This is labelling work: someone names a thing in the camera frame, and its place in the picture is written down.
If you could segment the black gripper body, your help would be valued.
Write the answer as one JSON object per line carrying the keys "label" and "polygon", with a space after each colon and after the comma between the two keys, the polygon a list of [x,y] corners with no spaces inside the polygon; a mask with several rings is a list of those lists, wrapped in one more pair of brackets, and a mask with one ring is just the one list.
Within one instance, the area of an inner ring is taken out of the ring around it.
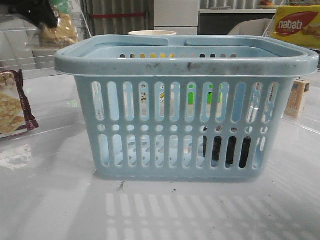
{"label": "black gripper body", "polygon": [[58,25],[50,0],[9,0],[8,12],[38,28],[56,28]]}

